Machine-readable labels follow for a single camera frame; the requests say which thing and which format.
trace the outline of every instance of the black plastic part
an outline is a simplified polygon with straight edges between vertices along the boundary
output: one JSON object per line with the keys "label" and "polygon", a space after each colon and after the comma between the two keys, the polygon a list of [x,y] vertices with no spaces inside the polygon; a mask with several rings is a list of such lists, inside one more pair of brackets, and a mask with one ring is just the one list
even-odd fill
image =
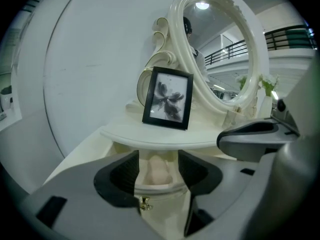
{"label": "black plastic part", "polygon": [[255,173],[255,170],[252,170],[252,169],[248,169],[248,168],[244,168],[240,171],[240,173],[243,173],[243,174],[248,174],[248,175],[254,175]]}
{"label": "black plastic part", "polygon": [[52,228],[66,202],[67,199],[63,197],[52,196],[41,208],[36,217],[47,227]]}
{"label": "black plastic part", "polygon": [[220,140],[223,137],[231,135],[253,135],[253,134],[271,134],[278,131],[279,127],[276,123],[269,121],[251,122],[247,125],[235,128],[232,130],[226,130],[221,132],[216,138],[216,145],[220,148]]}
{"label": "black plastic part", "polygon": [[178,151],[179,172],[194,196],[211,193],[222,181],[222,171],[215,165],[183,150]]}
{"label": "black plastic part", "polygon": [[212,218],[205,210],[198,209],[197,202],[191,200],[190,203],[192,204],[192,208],[190,209],[191,213],[189,214],[184,228],[185,237],[190,236],[214,221],[214,218]]}
{"label": "black plastic part", "polygon": [[276,108],[277,108],[280,112],[285,111],[285,109],[286,109],[286,104],[285,104],[285,102],[284,102],[283,99],[279,99],[279,100],[278,100],[278,102],[277,102],[277,104],[276,104]]}
{"label": "black plastic part", "polygon": [[94,177],[94,188],[98,194],[115,207],[137,207],[134,197],[135,182],[139,174],[139,151],[100,169]]}
{"label": "black plastic part", "polygon": [[184,228],[184,236],[202,229],[212,218],[205,210],[198,209],[195,197],[211,193],[222,181],[222,171],[215,165],[183,150],[178,151],[179,172],[191,192],[190,208]]}
{"label": "black plastic part", "polygon": [[5,87],[0,92],[2,95],[12,94],[12,85]]}
{"label": "black plastic part", "polygon": [[288,131],[288,132],[285,132],[284,134],[285,135],[292,135],[292,134],[297,135],[294,131]]}
{"label": "black plastic part", "polygon": [[280,148],[281,148],[281,147],[279,147],[279,148],[269,148],[269,147],[267,147],[267,148],[265,149],[265,151],[264,151],[264,154],[269,154],[269,153],[277,152]]}

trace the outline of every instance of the white fabric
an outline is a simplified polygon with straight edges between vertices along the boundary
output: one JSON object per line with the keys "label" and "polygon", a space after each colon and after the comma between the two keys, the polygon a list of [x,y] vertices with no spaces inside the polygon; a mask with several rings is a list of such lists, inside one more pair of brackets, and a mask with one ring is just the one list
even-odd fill
{"label": "white fabric", "polygon": [[173,182],[169,172],[168,161],[154,155],[148,161],[147,174],[144,182],[147,185],[166,185]]}
{"label": "white fabric", "polygon": [[[190,45],[190,48],[191,48],[191,52],[194,55],[197,55],[196,50],[191,45]],[[208,72],[207,72],[207,69],[206,69],[205,57],[200,51],[198,51],[198,56],[195,58],[195,62],[196,62],[196,65],[198,66],[198,68],[199,68],[199,70],[201,72],[201,75],[202,75],[203,79],[207,83],[209,83],[210,80],[208,78]]]}

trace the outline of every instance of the green plant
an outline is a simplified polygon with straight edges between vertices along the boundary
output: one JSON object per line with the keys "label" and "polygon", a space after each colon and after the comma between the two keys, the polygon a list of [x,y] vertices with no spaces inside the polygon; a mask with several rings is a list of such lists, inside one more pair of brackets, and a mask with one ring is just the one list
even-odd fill
{"label": "green plant", "polygon": [[274,77],[272,75],[260,75],[259,82],[261,82],[261,87],[265,89],[265,95],[271,97],[272,91],[276,88],[278,84],[278,76]]}
{"label": "green plant", "polygon": [[247,76],[246,75],[239,75],[235,79],[239,84],[240,84],[240,91],[242,88],[245,86],[245,83],[247,81]]}

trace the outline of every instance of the picture frame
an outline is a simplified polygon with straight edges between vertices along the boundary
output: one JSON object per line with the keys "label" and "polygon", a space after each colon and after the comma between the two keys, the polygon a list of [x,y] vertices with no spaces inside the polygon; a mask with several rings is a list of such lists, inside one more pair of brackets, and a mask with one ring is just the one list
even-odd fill
{"label": "picture frame", "polygon": [[153,67],[142,122],[187,130],[194,75],[180,70]]}

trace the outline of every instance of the ceiling light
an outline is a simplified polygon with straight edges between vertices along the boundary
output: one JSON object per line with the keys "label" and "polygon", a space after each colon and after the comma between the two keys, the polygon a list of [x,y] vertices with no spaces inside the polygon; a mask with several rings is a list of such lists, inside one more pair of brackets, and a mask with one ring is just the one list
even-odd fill
{"label": "ceiling light", "polygon": [[201,10],[205,10],[209,8],[209,4],[205,2],[197,2],[195,5]]}
{"label": "ceiling light", "polygon": [[274,97],[276,100],[279,99],[277,93],[276,93],[274,90],[273,90],[271,93],[272,93],[273,97]]}
{"label": "ceiling light", "polygon": [[222,89],[222,90],[225,90],[225,88],[222,88],[222,87],[220,87],[219,85],[214,84],[213,86],[215,86],[215,87],[217,87],[217,88],[220,88],[220,89]]}

